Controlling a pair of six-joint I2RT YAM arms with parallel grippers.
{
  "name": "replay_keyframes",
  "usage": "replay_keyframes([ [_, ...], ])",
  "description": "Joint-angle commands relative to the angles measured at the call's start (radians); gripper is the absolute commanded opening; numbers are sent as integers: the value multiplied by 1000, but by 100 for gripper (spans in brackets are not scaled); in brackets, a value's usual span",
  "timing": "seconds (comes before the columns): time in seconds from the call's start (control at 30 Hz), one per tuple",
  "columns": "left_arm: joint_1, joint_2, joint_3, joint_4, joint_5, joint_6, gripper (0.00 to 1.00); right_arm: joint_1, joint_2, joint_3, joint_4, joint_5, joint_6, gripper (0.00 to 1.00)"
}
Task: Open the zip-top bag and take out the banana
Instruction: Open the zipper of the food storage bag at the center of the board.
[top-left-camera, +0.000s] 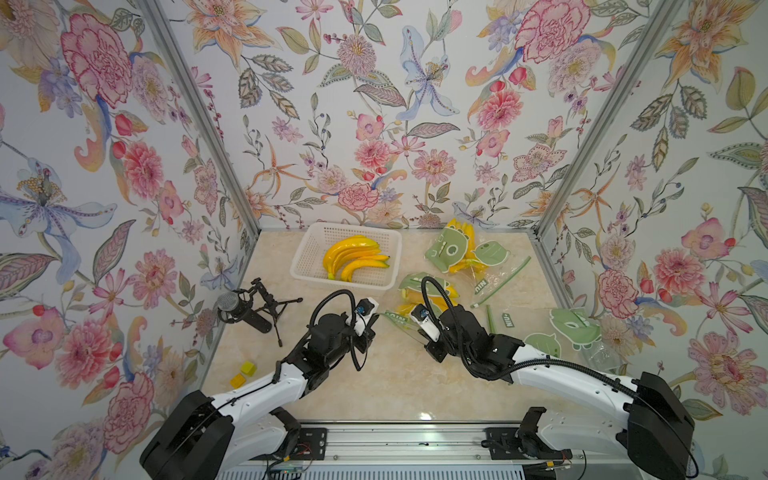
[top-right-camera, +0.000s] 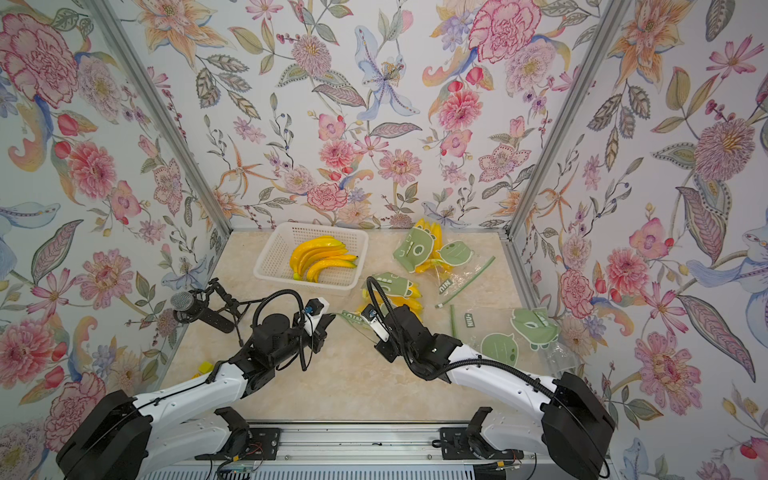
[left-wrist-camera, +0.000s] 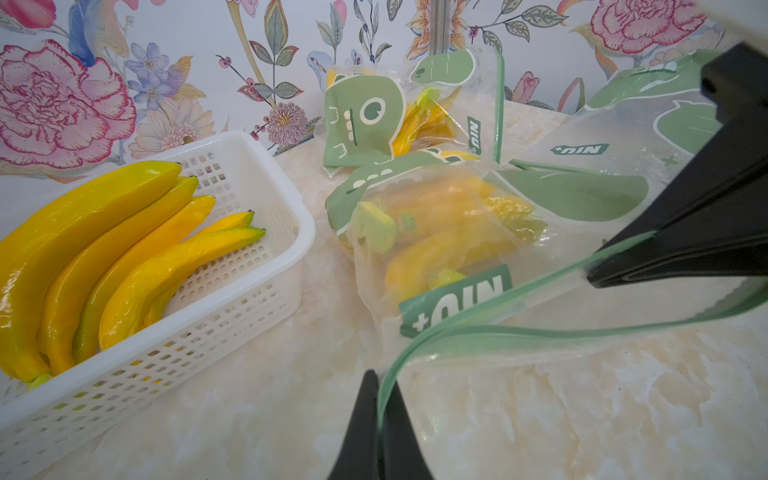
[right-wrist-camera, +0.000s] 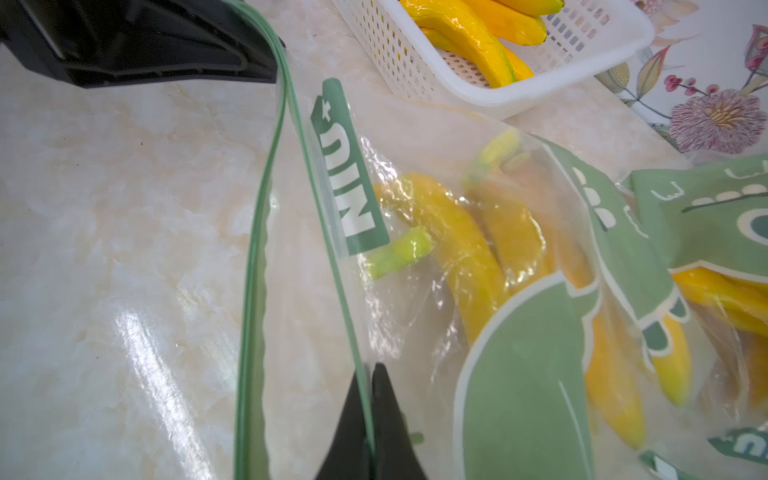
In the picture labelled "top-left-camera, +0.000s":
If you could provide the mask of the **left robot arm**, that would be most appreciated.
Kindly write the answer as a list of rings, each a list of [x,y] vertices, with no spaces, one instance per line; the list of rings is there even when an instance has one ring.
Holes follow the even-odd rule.
[[[152,479],[215,479],[254,457],[287,455],[301,425],[286,405],[316,390],[346,355],[367,352],[378,317],[368,302],[352,317],[325,314],[274,372],[223,394],[187,394],[141,453],[141,467]]]

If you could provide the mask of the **yellow banana bunch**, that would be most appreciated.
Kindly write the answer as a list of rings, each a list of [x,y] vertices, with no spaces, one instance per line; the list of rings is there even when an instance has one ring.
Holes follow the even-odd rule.
[[[363,235],[355,235],[332,245],[325,252],[322,265],[329,280],[351,282],[353,275],[360,269],[387,269],[389,259],[378,242]]]

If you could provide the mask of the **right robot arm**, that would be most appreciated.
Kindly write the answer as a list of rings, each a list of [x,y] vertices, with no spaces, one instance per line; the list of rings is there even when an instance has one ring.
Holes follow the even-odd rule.
[[[659,376],[609,375],[547,354],[524,341],[490,334],[462,306],[440,315],[417,305],[410,313],[437,362],[461,360],[475,378],[538,388],[598,413],[570,420],[532,407],[519,426],[525,443],[552,451],[580,449],[625,454],[657,479],[693,479],[700,467],[693,454],[695,422]]]

